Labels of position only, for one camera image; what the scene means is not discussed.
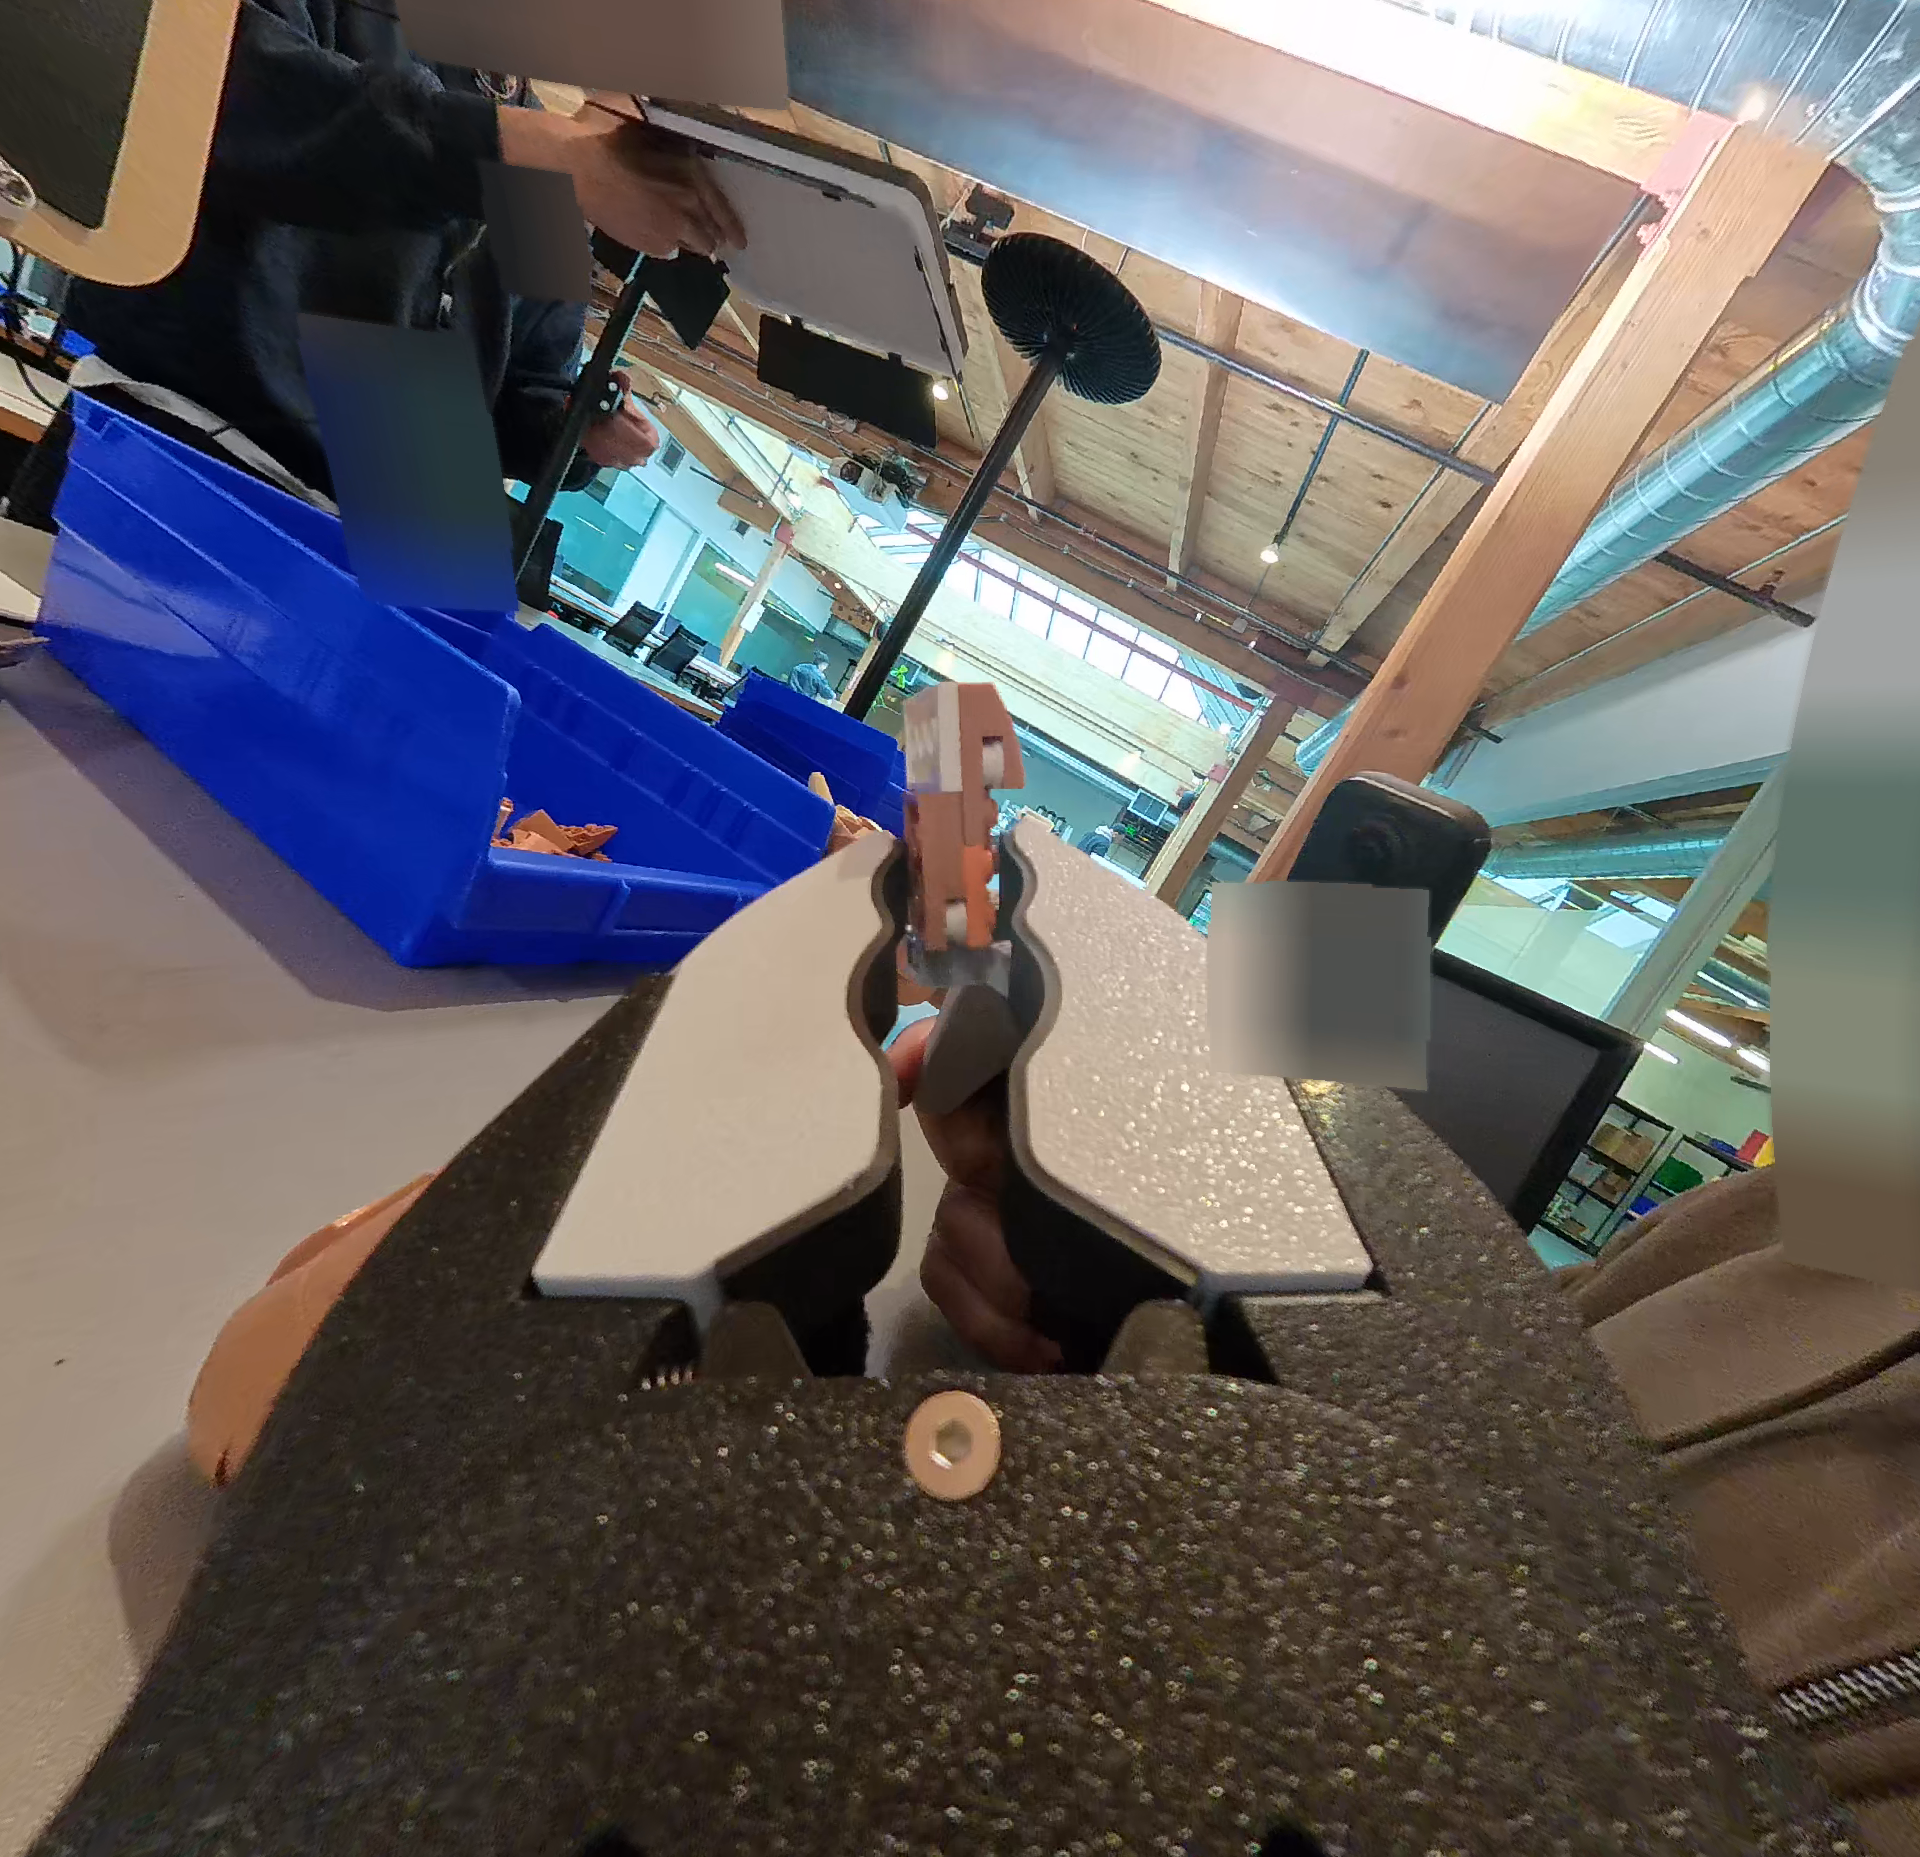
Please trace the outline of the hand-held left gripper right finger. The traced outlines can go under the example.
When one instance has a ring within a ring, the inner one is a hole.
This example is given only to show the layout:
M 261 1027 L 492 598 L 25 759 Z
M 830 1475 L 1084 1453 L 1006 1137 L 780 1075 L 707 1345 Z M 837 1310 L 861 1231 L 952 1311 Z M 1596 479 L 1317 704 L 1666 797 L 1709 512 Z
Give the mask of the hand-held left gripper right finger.
M 1021 1047 L 1006 1248 L 1036 1326 L 1096 1371 L 1136 1306 L 1348 1295 L 1367 1245 L 1291 1087 L 1215 1066 L 1209 945 L 1038 817 L 1001 834 Z

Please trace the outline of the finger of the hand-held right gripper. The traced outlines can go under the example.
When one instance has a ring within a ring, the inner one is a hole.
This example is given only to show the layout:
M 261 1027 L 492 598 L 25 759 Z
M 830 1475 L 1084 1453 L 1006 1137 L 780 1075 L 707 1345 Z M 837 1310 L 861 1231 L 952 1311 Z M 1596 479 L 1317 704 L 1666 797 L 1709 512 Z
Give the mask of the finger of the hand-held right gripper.
M 915 1107 L 925 1116 L 949 1116 L 997 1075 L 1008 1072 L 1018 1057 L 1025 1025 L 1012 999 L 1012 975 L 986 973 L 952 982 L 932 1023 Z

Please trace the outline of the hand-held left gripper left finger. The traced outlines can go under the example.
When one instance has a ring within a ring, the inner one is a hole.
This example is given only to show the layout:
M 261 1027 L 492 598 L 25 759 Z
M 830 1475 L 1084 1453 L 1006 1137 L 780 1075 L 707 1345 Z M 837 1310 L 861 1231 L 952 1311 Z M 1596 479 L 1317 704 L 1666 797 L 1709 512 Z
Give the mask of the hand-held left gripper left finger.
M 536 1258 L 544 1297 L 781 1315 L 815 1373 L 869 1362 L 900 1252 L 904 843 L 867 832 L 715 929 L 668 977 Z

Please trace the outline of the brown brick assembly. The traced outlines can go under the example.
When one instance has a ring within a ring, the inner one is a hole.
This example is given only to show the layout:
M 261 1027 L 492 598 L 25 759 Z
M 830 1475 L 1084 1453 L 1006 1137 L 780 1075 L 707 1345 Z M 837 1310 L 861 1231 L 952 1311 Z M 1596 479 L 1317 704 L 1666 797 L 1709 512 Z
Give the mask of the brown brick assembly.
M 999 787 L 1023 787 L 1018 726 L 991 683 L 943 681 L 904 707 L 906 968 L 928 990 L 991 981 Z

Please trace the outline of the blue plastic bin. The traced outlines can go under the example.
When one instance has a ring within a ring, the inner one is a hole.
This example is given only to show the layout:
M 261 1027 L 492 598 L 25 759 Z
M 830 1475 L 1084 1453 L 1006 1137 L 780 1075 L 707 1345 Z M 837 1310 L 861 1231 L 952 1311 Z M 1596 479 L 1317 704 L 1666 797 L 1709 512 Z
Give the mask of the blue plastic bin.
M 666 968 L 813 867 L 832 808 L 551 624 L 369 598 L 335 516 L 86 395 L 42 629 L 410 968 Z M 493 850 L 499 800 L 618 826 Z

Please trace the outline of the black monitor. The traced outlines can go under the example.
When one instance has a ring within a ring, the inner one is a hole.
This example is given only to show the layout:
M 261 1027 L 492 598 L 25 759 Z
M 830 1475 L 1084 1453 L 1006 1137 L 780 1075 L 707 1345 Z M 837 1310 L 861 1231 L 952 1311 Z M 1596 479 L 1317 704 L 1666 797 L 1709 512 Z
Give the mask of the black monitor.
M 1399 1098 L 1531 1230 L 1644 1051 L 1618 1025 L 1438 949 L 1428 1087 Z

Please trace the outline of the stack of blue bins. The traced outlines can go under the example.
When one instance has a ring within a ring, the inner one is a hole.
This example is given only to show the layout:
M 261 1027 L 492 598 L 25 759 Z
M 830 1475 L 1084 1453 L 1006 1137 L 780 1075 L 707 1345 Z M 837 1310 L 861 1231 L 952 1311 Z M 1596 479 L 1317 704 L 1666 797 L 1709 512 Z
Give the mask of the stack of blue bins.
M 733 692 L 716 730 L 798 784 L 820 772 L 835 804 L 904 836 L 906 761 L 897 735 L 761 672 Z

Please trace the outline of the pile of brown bricks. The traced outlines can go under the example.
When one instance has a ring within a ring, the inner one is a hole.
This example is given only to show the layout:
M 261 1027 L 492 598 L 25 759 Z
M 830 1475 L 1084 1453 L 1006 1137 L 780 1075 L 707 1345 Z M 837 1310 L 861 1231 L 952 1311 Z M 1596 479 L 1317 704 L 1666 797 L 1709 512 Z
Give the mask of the pile of brown bricks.
M 523 810 L 510 797 L 499 800 L 492 849 L 570 860 L 610 860 L 610 823 L 564 823 L 547 810 Z

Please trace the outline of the colourful storage shelf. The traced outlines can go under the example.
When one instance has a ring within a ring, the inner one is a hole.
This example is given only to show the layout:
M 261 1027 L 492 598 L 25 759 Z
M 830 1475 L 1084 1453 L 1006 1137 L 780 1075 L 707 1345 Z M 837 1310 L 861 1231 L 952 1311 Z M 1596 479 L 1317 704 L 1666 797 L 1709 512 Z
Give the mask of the colourful storage shelf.
M 1616 1098 L 1551 1194 L 1538 1226 L 1594 1258 L 1672 1196 L 1750 1172 L 1763 1148 L 1761 1137 L 1739 1148 Z

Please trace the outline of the black pole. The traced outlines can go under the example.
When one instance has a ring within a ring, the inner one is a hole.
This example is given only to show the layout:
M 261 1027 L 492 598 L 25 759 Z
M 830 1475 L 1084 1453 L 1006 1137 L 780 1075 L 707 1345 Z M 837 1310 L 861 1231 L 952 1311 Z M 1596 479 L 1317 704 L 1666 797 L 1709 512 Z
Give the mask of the black pole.
M 900 607 L 897 607 L 887 620 L 886 629 L 871 650 L 867 663 L 852 679 L 852 689 L 843 702 L 843 711 L 850 717 L 867 718 L 873 713 L 891 670 L 904 657 L 906 644 L 910 644 L 928 605 L 939 592 L 945 573 L 949 572 L 949 566 L 952 564 L 965 538 L 973 531 L 973 525 L 980 518 L 982 508 L 997 494 L 1003 469 L 1016 454 L 1023 436 L 1040 412 L 1040 406 L 1055 380 L 1060 375 L 1062 365 L 1064 349 L 1058 343 L 1049 343 L 1034 360 L 1021 386 L 1016 402 L 1008 408 L 1004 421 L 986 451 L 977 473 L 960 494 L 958 503 L 949 514 L 949 523 L 943 527 L 938 542 L 928 553 L 928 559 L 906 592 Z

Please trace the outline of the black ceiling lamp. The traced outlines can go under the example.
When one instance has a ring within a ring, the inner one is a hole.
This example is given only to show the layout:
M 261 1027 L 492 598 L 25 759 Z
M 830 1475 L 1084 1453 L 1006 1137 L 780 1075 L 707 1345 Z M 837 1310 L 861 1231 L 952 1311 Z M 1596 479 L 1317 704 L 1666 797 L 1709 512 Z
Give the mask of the black ceiling lamp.
M 1079 244 L 1014 231 L 982 263 L 984 306 L 1029 362 L 1051 360 L 1070 393 L 1133 404 L 1162 371 L 1159 330 L 1129 287 Z

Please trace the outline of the grey tablet device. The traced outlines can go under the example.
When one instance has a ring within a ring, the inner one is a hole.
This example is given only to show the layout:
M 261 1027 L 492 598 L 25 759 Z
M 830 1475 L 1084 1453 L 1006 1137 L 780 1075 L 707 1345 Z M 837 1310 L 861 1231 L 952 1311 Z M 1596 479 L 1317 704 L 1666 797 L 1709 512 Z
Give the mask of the grey tablet device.
M 746 298 L 761 311 L 761 382 L 930 438 L 934 386 L 965 373 L 969 345 L 925 183 L 711 105 L 649 101 L 644 116 L 713 170 L 746 235 L 718 261 L 644 261 L 646 291 L 685 347 Z

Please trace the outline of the wood-framed black screen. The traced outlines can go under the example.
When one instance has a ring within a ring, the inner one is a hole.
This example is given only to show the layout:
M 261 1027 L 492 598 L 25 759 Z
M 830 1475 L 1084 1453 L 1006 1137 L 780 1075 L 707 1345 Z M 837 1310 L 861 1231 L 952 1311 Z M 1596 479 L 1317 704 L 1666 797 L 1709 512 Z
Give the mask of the wood-framed black screen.
M 3 0 L 3 231 L 109 285 L 187 254 L 241 0 Z

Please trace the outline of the wooden post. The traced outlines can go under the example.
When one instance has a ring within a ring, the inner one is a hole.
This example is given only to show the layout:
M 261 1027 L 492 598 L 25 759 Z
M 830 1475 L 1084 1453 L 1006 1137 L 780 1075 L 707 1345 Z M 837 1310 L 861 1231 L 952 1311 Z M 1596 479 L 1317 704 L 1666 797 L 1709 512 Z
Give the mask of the wooden post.
M 1296 795 L 1254 884 L 1291 875 L 1339 784 L 1358 770 L 1425 780 L 1731 298 L 1768 261 L 1828 165 L 1824 153 L 1757 124 L 1735 125 L 1703 155 Z

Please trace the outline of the silver ceiling duct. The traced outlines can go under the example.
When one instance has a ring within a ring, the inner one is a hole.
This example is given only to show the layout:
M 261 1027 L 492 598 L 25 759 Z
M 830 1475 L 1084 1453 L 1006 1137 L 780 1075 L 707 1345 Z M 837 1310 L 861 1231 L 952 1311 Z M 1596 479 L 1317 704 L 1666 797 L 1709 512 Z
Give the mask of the silver ceiling duct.
M 1880 215 L 1869 270 L 1837 308 L 1612 488 L 1521 637 L 1770 488 L 1884 410 L 1919 328 L 1917 133 L 1859 146 L 1845 163 L 1872 191 Z

